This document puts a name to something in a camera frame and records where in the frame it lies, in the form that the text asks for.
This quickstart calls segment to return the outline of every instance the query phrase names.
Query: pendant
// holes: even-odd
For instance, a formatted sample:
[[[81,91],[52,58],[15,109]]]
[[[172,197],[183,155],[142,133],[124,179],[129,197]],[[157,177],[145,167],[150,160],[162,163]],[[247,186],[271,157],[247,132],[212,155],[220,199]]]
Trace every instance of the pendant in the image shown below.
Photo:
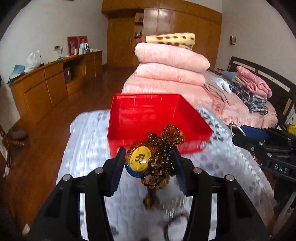
[[[137,142],[131,146],[125,156],[125,167],[127,172],[137,178],[144,175],[144,171],[148,168],[149,158],[153,155],[153,151],[146,142]]]

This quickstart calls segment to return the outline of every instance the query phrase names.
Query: screw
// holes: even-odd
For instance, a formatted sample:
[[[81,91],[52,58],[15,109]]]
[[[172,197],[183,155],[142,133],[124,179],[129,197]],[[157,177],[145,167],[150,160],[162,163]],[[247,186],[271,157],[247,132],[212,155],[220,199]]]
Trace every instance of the screw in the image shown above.
[[[196,174],[201,174],[201,173],[202,173],[202,169],[199,168],[199,167],[194,168],[193,171],[194,171],[194,173],[196,173]]]
[[[232,182],[234,180],[234,177],[232,175],[227,175],[226,179],[230,182]]]
[[[66,174],[65,176],[63,176],[63,180],[64,181],[69,181],[71,179],[71,175],[70,174]]]
[[[98,168],[96,168],[95,169],[95,171],[94,171],[96,174],[101,174],[101,173],[103,173],[104,172],[104,169],[103,168],[101,168],[101,167],[98,167]]]

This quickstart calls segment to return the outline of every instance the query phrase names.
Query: red tray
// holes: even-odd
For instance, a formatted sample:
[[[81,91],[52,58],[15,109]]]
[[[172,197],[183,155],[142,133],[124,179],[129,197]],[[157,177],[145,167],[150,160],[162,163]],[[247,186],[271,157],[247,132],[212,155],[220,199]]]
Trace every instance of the red tray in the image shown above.
[[[111,157],[121,146],[147,140],[147,132],[160,136],[166,125],[183,131],[184,144],[177,145],[181,154],[201,151],[212,129],[200,114],[178,94],[115,94],[108,129]]]

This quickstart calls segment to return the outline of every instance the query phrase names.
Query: folded pink quilt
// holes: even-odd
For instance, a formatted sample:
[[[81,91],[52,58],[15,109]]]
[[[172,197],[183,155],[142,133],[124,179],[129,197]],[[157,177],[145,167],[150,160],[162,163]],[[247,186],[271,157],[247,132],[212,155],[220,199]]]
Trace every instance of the folded pink quilt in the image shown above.
[[[139,43],[135,54],[140,63],[166,64],[198,73],[210,67],[209,61],[203,55],[166,44]]]
[[[140,64],[135,75],[142,78],[169,80],[198,86],[205,84],[205,77],[201,73],[158,63]]]
[[[271,89],[259,76],[256,76],[248,69],[238,66],[238,77],[246,84],[247,88],[253,93],[262,96],[263,98],[270,98],[272,96]]]

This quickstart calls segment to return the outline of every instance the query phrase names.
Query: headboard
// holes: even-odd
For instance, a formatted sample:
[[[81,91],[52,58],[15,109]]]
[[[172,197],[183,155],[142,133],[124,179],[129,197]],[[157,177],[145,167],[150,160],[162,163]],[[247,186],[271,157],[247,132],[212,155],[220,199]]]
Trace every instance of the headboard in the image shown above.
[[[255,75],[262,78],[270,87],[272,97],[268,101],[274,106],[278,118],[278,126],[284,129],[287,117],[296,101],[296,85],[285,77],[267,69],[259,64],[237,57],[231,57],[228,71],[236,72],[237,66],[249,69]]]

